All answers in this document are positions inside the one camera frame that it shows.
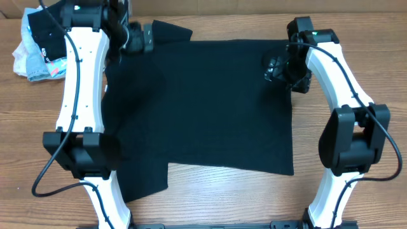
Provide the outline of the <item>black t-shirt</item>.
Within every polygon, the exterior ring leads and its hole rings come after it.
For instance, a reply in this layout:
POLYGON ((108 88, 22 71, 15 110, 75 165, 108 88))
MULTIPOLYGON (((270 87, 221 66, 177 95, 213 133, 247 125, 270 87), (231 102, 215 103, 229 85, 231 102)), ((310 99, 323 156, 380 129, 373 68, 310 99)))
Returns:
POLYGON ((233 167, 291 176, 291 94, 265 79, 284 40, 192 41, 153 22, 154 48, 106 67, 105 131, 120 140, 124 201, 165 190, 168 164, 233 167))

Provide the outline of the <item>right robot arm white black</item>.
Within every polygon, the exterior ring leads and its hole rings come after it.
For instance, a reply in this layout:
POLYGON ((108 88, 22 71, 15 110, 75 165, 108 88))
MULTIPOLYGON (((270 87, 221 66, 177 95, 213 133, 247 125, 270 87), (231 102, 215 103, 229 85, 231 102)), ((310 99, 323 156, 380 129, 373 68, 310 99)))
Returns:
POLYGON ((287 56, 268 59, 265 79, 305 94, 315 76, 331 111, 318 145, 325 171, 298 228, 357 228, 341 216, 354 186, 381 158, 390 111, 358 84, 333 30, 316 30, 310 17, 296 17, 287 35, 287 56))

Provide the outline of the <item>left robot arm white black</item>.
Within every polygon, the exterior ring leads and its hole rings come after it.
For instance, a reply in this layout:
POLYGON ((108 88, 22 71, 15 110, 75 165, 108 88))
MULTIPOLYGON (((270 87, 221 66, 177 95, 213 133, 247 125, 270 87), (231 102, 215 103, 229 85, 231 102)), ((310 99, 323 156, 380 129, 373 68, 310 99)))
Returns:
POLYGON ((105 133, 101 112, 107 60, 153 49, 151 26, 129 22, 130 15, 129 1, 66 1, 55 22, 64 35, 67 70, 56 127, 44 133, 43 146, 50 161, 85 188, 99 228, 135 226, 116 175, 120 144, 105 133))

